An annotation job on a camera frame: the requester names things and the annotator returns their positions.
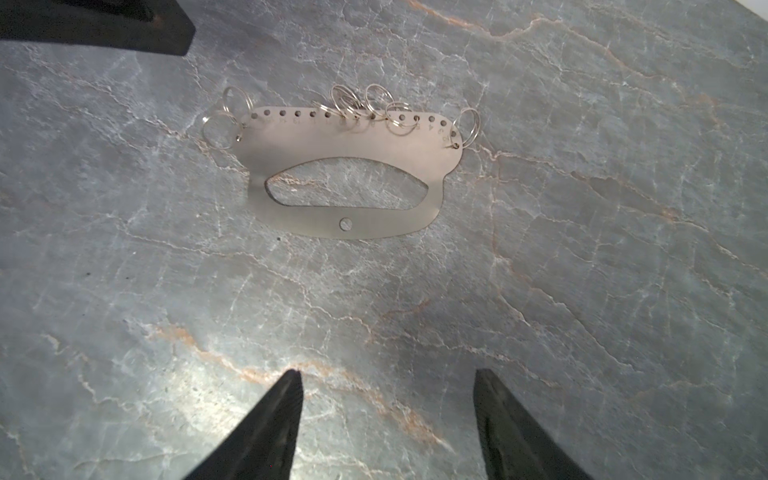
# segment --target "oval cutout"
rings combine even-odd
[[[391,165],[367,158],[320,158],[282,171],[266,181],[280,204],[408,210],[420,204],[427,186]]]

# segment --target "metal ring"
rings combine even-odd
[[[333,94],[335,91],[342,92],[342,96],[339,98],[339,100],[336,100],[336,96]],[[362,103],[360,102],[360,99],[357,98],[357,95],[355,95],[355,92],[352,90],[352,88],[349,88],[346,85],[334,84],[331,87],[330,97],[331,101],[333,102],[333,106],[336,107],[336,110],[338,110],[343,117],[346,118],[347,115],[345,111],[347,111],[355,119],[360,118],[360,114],[357,113],[356,108],[362,108]],[[343,108],[339,106],[339,101],[346,103]]]
[[[389,93],[389,90],[387,90],[386,88],[384,88],[379,84],[370,84],[366,87],[366,90],[363,95],[363,100],[365,101],[365,107],[368,109],[368,111],[370,111],[376,117],[386,118],[385,114],[380,114],[379,112],[376,111],[376,109],[373,108],[373,105],[371,105],[371,100],[370,98],[368,98],[368,90],[370,90],[371,88],[378,88],[379,91],[384,94],[383,97],[385,100],[388,98],[390,102],[393,102],[395,101],[395,99],[392,97],[392,94]]]
[[[245,90],[243,90],[240,87],[235,87],[234,85],[230,85],[229,87],[224,88],[224,92],[222,92],[222,94],[221,94],[221,104],[224,107],[224,111],[226,111],[227,113],[231,113],[230,112],[230,108],[227,107],[227,97],[229,96],[230,90],[232,90],[232,89],[239,91],[240,94],[243,95],[243,98],[245,98],[245,105],[246,105],[246,107],[248,107],[248,113],[249,114],[252,113],[253,112],[253,102],[250,100],[250,97],[245,92]]]
[[[229,147],[219,147],[219,146],[215,145],[212,141],[210,141],[208,139],[208,136],[205,134],[205,126],[208,123],[208,121],[211,118],[213,118],[213,117],[222,117],[222,116],[229,118],[233,123],[235,123],[235,125],[237,125],[238,128],[240,129],[240,132],[243,131],[243,126],[240,124],[240,122],[237,120],[237,118],[234,115],[232,115],[228,111],[217,110],[214,113],[212,113],[209,117],[203,117],[203,127],[201,128],[201,130],[202,130],[201,133],[203,135],[203,141],[206,144],[210,145],[213,148],[216,148],[217,150],[229,150],[230,148],[232,148],[232,144],[231,143],[230,143]],[[237,137],[235,137],[236,140],[239,139],[239,137],[240,137],[240,134],[238,134]]]
[[[480,134],[480,128],[482,126],[480,121],[480,112],[472,107],[462,108],[462,111],[458,113],[458,117],[453,121],[453,124],[451,126],[451,131],[456,130],[456,132],[461,133],[458,131],[458,121],[461,119],[462,115],[467,113],[468,111],[472,112],[472,115],[475,117],[475,123],[472,125],[472,130],[469,132],[469,136],[466,140],[462,143],[462,148],[467,148],[469,145],[472,145],[472,142],[475,141],[475,139],[478,137],[478,134]]]
[[[396,120],[396,119],[392,118],[391,115],[389,115],[389,111],[392,110],[392,108],[399,108],[400,111],[413,111],[413,110],[411,109],[411,106],[409,104],[405,103],[404,101],[390,101],[386,105],[386,107],[384,108],[384,115],[385,115],[386,119],[391,121],[393,124],[395,124],[398,127],[401,127],[401,128],[414,128],[419,123],[419,120],[421,120],[421,119],[419,119],[419,120],[413,122],[412,124],[404,124],[402,121]]]

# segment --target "stone surface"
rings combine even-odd
[[[181,478],[289,367],[292,478],[484,478],[478,367],[595,478],[768,478],[768,24],[423,1],[188,0],[186,58],[0,43],[0,478]],[[271,230],[199,140],[225,85],[335,82],[482,113],[429,228]],[[423,195],[365,161],[273,188]]]

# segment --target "marble surface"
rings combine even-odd
[[[736,2],[184,0],[186,58],[0,43],[0,478],[181,478],[290,367],[294,479],[484,478],[492,368],[595,478],[768,478],[768,24]],[[225,85],[379,82],[478,142],[427,229],[297,237]],[[272,183],[406,207],[368,161]]]

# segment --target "black object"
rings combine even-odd
[[[591,480],[491,370],[475,374],[474,397],[488,480]]]
[[[303,402],[301,374],[288,370],[185,480],[288,480]]]
[[[185,55],[195,27],[175,0],[0,0],[0,38]]]
[[[303,397],[288,370],[185,480],[288,480]],[[488,480],[592,480],[491,370],[475,374],[475,414]]]

